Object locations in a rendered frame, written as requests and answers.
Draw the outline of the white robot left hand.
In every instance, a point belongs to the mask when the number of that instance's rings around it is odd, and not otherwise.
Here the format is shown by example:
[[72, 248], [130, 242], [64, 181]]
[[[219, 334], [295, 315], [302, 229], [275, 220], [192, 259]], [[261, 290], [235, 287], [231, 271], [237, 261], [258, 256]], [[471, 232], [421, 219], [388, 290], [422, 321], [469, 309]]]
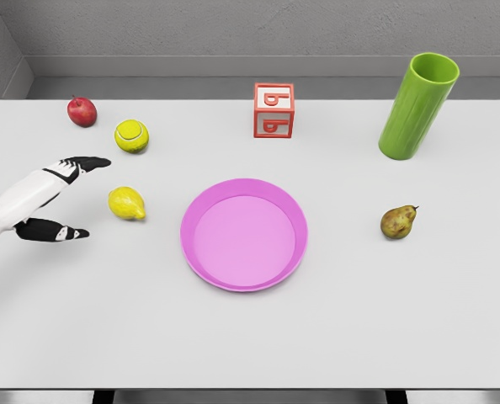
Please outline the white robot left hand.
[[85, 229], [75, 229], [32, 215], [48, 205], [79, 177], [111, 161], [103, 157], [69, 157], [35, 170], [0, 195], [0, 220], [4, 231], [33, 242], [64, 242], [89, 237]]

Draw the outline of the yellow lemon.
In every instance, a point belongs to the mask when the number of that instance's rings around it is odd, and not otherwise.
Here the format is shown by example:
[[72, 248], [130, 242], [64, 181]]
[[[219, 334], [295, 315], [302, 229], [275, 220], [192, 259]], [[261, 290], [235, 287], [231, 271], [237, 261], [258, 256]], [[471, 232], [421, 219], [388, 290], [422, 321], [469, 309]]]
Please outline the yellow lemon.
[[131, 187], [118, 187], [109, 192], [108, 206], [111, 212], [123, 220], [144, 220], [145, 202], [142, 196]]

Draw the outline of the pink round plate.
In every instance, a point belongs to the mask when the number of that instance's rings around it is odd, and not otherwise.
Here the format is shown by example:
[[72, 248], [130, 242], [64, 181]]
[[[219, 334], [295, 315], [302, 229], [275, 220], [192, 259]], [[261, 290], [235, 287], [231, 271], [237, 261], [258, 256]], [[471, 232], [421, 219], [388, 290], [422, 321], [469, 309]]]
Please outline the pink round plate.
[[247, 293], [271, 288], [301, 263], [309, 231], [302, 208], [282, 188], [253, 178], [215, 184], [181, 221], [188, 265], [217, 288]]

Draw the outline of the red apple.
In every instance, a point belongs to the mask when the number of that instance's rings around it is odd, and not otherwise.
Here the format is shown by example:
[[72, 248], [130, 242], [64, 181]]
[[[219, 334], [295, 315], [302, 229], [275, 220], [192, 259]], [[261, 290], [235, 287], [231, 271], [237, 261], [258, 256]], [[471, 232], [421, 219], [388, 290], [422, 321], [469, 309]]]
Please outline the red apple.
[[82, 128], [93, 126], [98, 117], [93, 102], [84, 97], [73, 96], [66, 107], [66, 111], [71, 122]]

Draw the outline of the yellow tennis ball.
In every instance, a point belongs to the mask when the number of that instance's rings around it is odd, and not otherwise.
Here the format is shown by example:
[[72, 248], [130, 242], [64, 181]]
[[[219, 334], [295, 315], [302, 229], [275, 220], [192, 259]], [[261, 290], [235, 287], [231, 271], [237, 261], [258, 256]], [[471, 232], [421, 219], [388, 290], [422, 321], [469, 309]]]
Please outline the yellow tennis ball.
[[116, 126], [114, 140], [122, 151], [140, 153], [148, 146], [149, 131], [139, 120], [125, 120]]

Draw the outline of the red letter block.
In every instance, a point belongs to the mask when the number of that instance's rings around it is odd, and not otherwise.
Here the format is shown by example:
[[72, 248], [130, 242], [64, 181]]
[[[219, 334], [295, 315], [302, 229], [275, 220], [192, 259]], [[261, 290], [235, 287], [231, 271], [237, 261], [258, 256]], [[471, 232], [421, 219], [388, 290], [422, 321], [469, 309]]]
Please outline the red letter block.
[[254, 84], [253, 137], [292, 137], [295, 118], [295, 95], [292, 83]]

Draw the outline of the brown-green pear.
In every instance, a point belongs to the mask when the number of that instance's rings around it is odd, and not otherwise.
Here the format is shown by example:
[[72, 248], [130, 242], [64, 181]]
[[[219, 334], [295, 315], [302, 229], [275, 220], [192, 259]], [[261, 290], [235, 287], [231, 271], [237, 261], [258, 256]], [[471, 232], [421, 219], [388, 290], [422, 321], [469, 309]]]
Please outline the brown-green pear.
[[417, 215], [417, 206], [404, 205], [388, 210], [380, 220], [382, 234], [391, 240], [405, 238], [412, 230]]

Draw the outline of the tall green cup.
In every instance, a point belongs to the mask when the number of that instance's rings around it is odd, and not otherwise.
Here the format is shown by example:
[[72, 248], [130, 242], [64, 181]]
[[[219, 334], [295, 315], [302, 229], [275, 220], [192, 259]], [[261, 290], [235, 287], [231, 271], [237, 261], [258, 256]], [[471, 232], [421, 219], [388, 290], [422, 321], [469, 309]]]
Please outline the tall green cup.
[[410, 61], [378, 147], [394, 160], [412, 158], [460, 76], [447, 56], [425, 52]]

